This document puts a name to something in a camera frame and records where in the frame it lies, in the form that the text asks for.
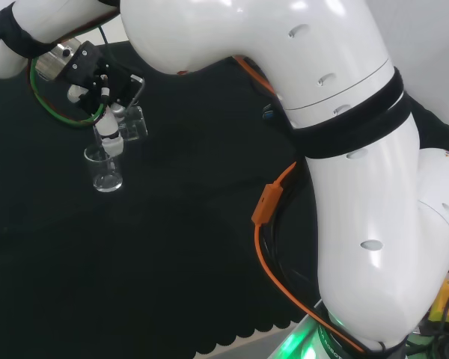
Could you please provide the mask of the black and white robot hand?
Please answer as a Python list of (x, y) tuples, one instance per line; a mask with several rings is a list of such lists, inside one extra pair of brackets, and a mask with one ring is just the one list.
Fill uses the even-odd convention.
[(99, 145), (108, 156), (119, 156), (124, 149), (119, 122), (144, 90), (144, 78), (89, 41), (80, 45), (61, 75), (71, 89), (84, 91), (76, 95), (77, 106), (91, 116), (88, 125), (94, 128)]

